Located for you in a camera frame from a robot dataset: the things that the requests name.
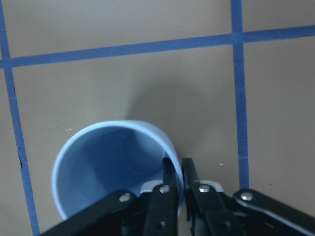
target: blue tape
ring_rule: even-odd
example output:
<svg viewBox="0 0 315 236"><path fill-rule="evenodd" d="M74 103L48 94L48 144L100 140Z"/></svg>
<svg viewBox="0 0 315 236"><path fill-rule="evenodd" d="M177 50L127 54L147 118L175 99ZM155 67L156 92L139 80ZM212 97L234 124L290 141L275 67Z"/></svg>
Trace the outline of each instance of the blue tape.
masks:
<svg viewBox="0 0 315 236"><path fill-rule="evenodd" d="M233 44L237 40L231 34L175 39L150 43L139 43L122 46L112 46L104 48L86 49L63 53L51 53L28 57L12 58L13 67L66 62L74 60L86 60L96 58L107 58L126 56L142 53L154 53L172 51L189 48L210 47L226 44Z"/></svg>
<svg viewBox="0 0 315 236"><path fill-rule="evenodd" d="M231 0L232 32L238 37L243 34L242 0ZM244 46L233 44L235 104L240 188L249 188L248 138L246 117L246 89L244 72Z"/></svg>
<svg viewBox="0 0 315 236"><path fill-rule="evenodd" d="M238 24L233 28L241 29ZM303 36L315 35L315 26L293 27L285 29L270 29L251 32L238 32L233 34L221 34L213 36L174 39L159 42L139 43L86 50L77 50L62 53L50 53L26 57L11 58L12 67L39 65L48 63L67 62L96 58L117 57L142 53L164 52L181 49L200 47L212 47L239 43L253 43L270 40L290 39ZM0 60L0 68L4 68L6 59Z"/></svg>
<svg viewBox="0 0 315 236"><path fill-rule="evenodd" d="M1 0L0 0L0 48L1 48L1 55L3 58L2 64L4 67L4 76L5 76L5 82L6 82L6 89L8 93L15 141L16 141L16 146L18 150L18 156L21 162L21 176L22 176L22 182L23 182L23 188L24 188L29 218L31 222L31 230L32 230L33 235L38 235L39 226L38 226L38 220L37 220L34 198L33 198L33 193L32 193L31 177L30 177L29 167L27 163L23 133L21 129L21 121L20 121L17 97L15 95L15 90L14 90L13 73L12 73L12 67L10 65L10 52L9 52L6 29L5 29L5 22L4 22L4 15L3 15L3 8L2 8Z"/></svg>
<svg viewBox="0 0 315 236"><path fill-rule="evenodd" d="M232 32L243 32L242 0L231 0Z"/></svg>

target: tan floor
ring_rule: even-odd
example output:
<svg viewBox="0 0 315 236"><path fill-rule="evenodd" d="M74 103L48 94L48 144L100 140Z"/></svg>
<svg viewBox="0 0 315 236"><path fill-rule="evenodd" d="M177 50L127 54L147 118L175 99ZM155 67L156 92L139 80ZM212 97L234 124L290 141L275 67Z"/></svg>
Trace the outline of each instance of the tan floor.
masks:
<svg viewBox="0 0 315 236"><path fill-rule="evenodd" d="M4 0L12 57L231 33L230 1ZM313 1L243 0L244 30L315 25ZM251 188L315 216L315 37L244 46ZM110 119L164 130L199 177L238 190L232 46L13 69L41 232L61 221L52 165L77 131ZM0 236L31 235L3 71ZM180 234L189 235L184 215Z"/></svg>

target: blue tape line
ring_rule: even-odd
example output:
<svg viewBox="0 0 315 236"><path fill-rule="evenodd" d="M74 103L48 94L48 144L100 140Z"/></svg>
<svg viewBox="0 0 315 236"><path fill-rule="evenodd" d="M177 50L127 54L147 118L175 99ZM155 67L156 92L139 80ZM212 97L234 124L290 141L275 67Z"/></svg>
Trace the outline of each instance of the blue tape line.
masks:
<svg viewBox="0 0 315 236"><path fill-rule="evenodd" d="M18 67L74 60L117 57L142 53L226 45L234 43L235 40L236 38L232 37L231 34L223 34L19 57L12 58L11 63L13 67Z"/></svg>
<svg viewBox="0 0 315 236"><path fill-rule="evenodd" d="M26 57L11 58L12 67L67 62L96 58L117 57L142 53L164 52L180 49L230 45L237 43L253 43L270 40L290 39L315 35L315 26L293 27L285 29L270 29L251 32L237 32L186 39L174 39L159 42L130 44L95 49L77 50L61 53L50 53ZM0 68L4 67L6 59L0 60Z"/></svg>
<svg viewBox="0 0 315 236"><path fill-rule="evenodd" d="M39 226L37 221L37 215L35 210L34 198L32 193L31 177L29 167L27 163L26 151L24 146L23 133L21 128L21 120L19 114L19 108L17 103L17 97L14 89L14 80L12 67L10 65L10 52L8 46L8 40L5 30L5 22L3 15L2 2L0 0L0 48L3 58L4 76L6 82L6 89L8 93L9 106L11 111L11 117L13 122L13 130L15 135L15 141L18 151L18 156L21 162L21 176L23 182L23 188L26 198L26 204L29 212L29 218L31 223L31 230L33 235L39 234Z"/></svg>
<svg viewBox="0 0 315 236"><path fill-rule="evenodd" d="M242 0L231 0L232 32L243 32Z"/></svg>
<svg viewBox="0 0 315 236"><path fill-rule="evenodd" d="M244 46L233 45L240 188L249 188Z"/></svg>
<svg viewBox="0 0 315 236"><path fill-rule="evenodd" d="M243 33L242 0L231 0L232 32L234 35ZM237 123L237 144L239 163L240 188L249 188L248 138L246 117L246 89L244 72L244 45L233 44L235 104Z"/></svg>

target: metal screw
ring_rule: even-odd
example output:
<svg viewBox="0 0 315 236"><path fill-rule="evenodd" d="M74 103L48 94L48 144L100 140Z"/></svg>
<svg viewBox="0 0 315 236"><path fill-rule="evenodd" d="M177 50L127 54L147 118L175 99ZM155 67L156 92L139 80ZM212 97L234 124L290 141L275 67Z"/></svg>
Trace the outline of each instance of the metal screw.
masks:
<svg viewBox="0 0 315 236"><path fill-rule="evenodd" d="M159 192L160 193L168 193L169 192L169 186L168 185L164 185L161 188L159 188Z"/></svg>
<svg viewBox="0 0 315 236"><path fill-rule="evenodd" d="M253 195L250 192L243 192L241 194L241 199L243 199L244 201L251 201L253 199Z"/></svg>
<svg viewBox="0 0 315 236"><path fill-rule="evenodd" d="M210 191L210 186L207 184L202 184L199 186L200 193L208 193Z"/></svg>
<svg viewBox="0 0 315 236"><path fill-rule="evenodd" d="M120 197L119 197L119 201L120 202L127 202L130 200L130 194L129 193L125 193L125 194L122 194Z"/></svg>

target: blue cup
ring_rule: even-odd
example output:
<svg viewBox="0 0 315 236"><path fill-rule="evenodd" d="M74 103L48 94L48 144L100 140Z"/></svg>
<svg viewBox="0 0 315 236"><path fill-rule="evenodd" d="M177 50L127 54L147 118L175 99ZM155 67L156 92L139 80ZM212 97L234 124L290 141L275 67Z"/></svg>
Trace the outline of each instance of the blue cup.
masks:
<svg viewBox="0 0 315 236"><path fill-rule="evenodd" d="M115 190L140 195L141 186L163 179L162 159L169 157L178 179L179 212L183 175L176 151L156 126L137 120L90 125L72 136L53 166L52 192L67 219Z"/></svg>

